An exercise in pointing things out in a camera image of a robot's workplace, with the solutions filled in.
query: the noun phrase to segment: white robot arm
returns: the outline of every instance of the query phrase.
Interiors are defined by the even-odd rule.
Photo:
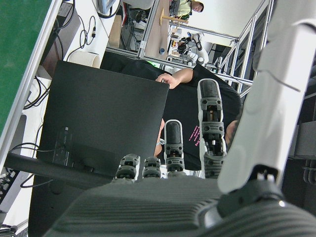
[[[251,179],[282,179],[316,49],[316,1],[277,4],[258,76],[218,178],[224,193]]]
[[[187,54],[192,59],[188,62],[189,66],[192,66],[194,63],[205,66],[209,61],[208,54],[202,46],[203,36],[204,33],[200,32],[194,35],[190,35],[187,38],[181,39],[183,44],[178,47],[178,51],[180,54]],[[196,52],[193,52],[188,47],[188,43],[191,41],[194,42],[197,47]]]

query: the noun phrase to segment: black monitor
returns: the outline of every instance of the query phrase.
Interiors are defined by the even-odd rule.
[[[153,156],[167,92],[164,83],[59,61],[40,149],[57,150],[67,138],[65,165],[114,177],[126,154],[138,154],[141,160]],[[38,153],[38,159],[62,163],[66,159],[56,158],[56,150]],[[47,179],[37,176],[34,184],[43,181]],[[82,191],[58,180],[34,188],[31,236],[42,236]]]

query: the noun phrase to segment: person in yellow shirt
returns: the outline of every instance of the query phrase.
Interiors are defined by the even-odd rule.
[[[176,16],[181,18],[181,16],[184,15],[191,15],[192,11],[202,12],[203,9],[204,5],[202,2],[194,0],[180,0],[179,10]]]

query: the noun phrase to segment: person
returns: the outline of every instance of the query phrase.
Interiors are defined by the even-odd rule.
[[[134,60],[122,55],[106,52],[101,63],[101,69],[123,73],[131,76],[164,81],[170,85],[167,101],[163,113],[158,141],[164,137],[164,121],[177,119],[182,124],[183,149],[185,168],[188,170],[201,170],[199,159],[199,120],[198,120],[198,82],[201,79],[214,79],[219,84],[223,102],[224,130],[231,135],[234,123],[241,108],[241,100],[238,93],[208,69],[197,64],[193,69],[184,68],[173,75],[154,67],[145,60]],[[155,155],[163,162],[163,146],[156,146]]]
[[[204,4],[199,1],[180,0],[180,5],[177,13],[177,17],[181,18],[185,15],[191,15],[192,11],[202,12],[204,10]]]

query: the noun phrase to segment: black t-shirt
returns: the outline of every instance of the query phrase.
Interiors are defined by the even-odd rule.
[[[101,68],[109,71],[120,72],[150,80],[155,80],[159,75],[167,73],[144,60],[133,60],[112,53],[106,53],[104,59],[106,60],[102,62]],[[165,121],[168,121],[169,119],[177,119],[181,122],[185,168],[189,170],[201,169],[199,160],[197,91],[198,82],[201,79],[214,79],[219,84],[223,101],[223,122],[225,130],[227,126],[236,119],[241,107],[238,93],[226,82],[201,65],[196,65],[194,67],[193,78],[189,83],[179,84],[176,88],[169,90],[163,119]]]

